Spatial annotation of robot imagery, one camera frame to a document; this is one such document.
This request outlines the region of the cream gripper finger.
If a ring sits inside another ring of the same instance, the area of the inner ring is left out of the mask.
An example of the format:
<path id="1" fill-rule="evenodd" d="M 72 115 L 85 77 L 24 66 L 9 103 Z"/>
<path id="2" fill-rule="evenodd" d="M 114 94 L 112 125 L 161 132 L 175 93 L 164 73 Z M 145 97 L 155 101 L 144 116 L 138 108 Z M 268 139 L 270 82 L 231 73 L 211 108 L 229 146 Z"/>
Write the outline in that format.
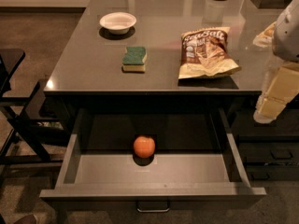
<path id="1" fill-rule="evenodd" d="M 265 75 L 253 119 L 261 124 L 271 123 L 298 94 L 299 63 L 284 63 L 277 70 L 270 70 Z"/>
<path id="2" fill-rule="evenodd" d="M 253 44 L 261 48 L 269 47 L 273 41 L 275 25 L 275 22 L 271 23 L 261 33 L 256 35 L 253 39 Z"/>

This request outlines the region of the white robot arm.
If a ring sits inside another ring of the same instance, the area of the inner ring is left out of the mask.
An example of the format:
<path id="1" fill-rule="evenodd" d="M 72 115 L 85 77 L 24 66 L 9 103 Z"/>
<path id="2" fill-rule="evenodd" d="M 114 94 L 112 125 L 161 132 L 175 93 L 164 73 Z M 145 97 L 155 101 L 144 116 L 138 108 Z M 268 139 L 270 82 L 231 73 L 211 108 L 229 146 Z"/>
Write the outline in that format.
<path id="1" fill-rule="evenodd" d="M 253 114 L 256 122 L 268 124 L 299 94 L 299 0 L 292 0 L 253 44 L 272 48 Z"/>

